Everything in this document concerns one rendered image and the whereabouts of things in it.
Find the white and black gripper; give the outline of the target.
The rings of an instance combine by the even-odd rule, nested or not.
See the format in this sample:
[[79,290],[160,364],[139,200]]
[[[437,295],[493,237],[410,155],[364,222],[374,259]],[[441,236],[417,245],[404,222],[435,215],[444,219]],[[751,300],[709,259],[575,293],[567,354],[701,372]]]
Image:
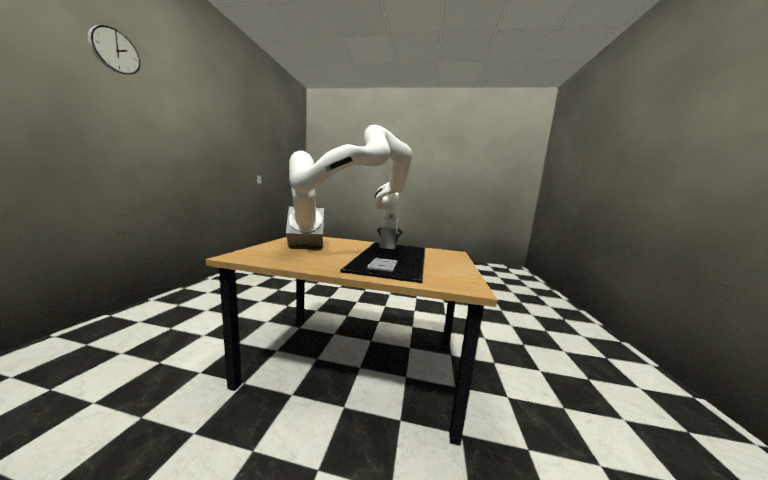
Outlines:
[[[391,228],[391,229],[396,229],[396,228],[397,228],[397,231],[396,231],[396,242],[397,242],[397,240],[398,240],[398,237],[399,237],[399,236],[400,236],[400,235],[403,233],[403,232],[402,232],[402,231],[401,231],[401,230],[398,228],[398,220],[397,220],[397,218],[386,218],[386,217],[385,217],[385,218],[383,219],[383,224],[382,224],[382,227],[383,227],[383,228]],[[381,228],[377,229],[377,231],[378,231],[379,235],[381,236],[381,232],[380,232],[380,230],[381,230]],[[400,233],[399,233],[400,235],[399,235],[399,234],[397,235],[397,232],[398,232],[398,231],[400,232]]]

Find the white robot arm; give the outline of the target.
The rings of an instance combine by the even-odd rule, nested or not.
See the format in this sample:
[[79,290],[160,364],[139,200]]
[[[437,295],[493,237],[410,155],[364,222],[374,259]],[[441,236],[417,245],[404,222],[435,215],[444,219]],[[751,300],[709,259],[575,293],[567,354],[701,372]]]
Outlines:
[[[404,188],[412,160],[412,150],[388,130],[378,125],[367,127],[364,139],[367,146],[340,146],[327,152],[315,164],[306,152],[298,151],[292,154],[289,161],[294,205],[294,211],[289,217],[292,228],[299,232],[312,232],[319,228],[322,217],[316,211],[315,189],[331,175],[353,165],[380,166],[386,163],[389,157],[394,161],[390,182],[377,190],[374,207],[384,209],[386,218],[397,218],[398,192]],[[383,197],[382,200],[381,197]],[[294,213],[296,213],[296,219]]]

